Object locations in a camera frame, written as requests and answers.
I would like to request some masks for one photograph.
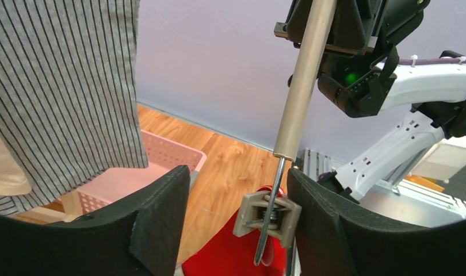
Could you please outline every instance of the green light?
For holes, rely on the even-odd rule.
[[[358,75],[356,73],[351,73],[345,78],[346,83],[349,85],[352,85],[357,80],[358,80]]]

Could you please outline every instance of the red fabric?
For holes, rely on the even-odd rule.
[[[237,214],[238,211],[197,254],[182,264],[185,276],[284,275],[287,250],[283,249],[279,240],[273,237],[268,237],[262,263],[259,266],[254,265],[260,231],[254,230],[243,237],[233,235]]]

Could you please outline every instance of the wall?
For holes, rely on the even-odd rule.
[[[272,149],[297,50],[274,37],[290,0],[142,0],[138,100],[178,117]],[[432,0],[402,58],[466,54],[466,0]],[[351,119],[314,91],[300,149],[348,161],[381,138],[408,106]]]

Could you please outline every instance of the pink basket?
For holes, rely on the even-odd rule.
[[[142,138],[148,168],[110,168],[78,188],[84,214],[140,190],[179,165],[189,166],[192,187],[206,161],[205,153],[146,131]]]

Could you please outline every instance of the striped cloth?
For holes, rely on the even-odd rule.
[[[108,168],[148,166],[134,84],[139,0],[0,1],[0,137],[48,204]]]

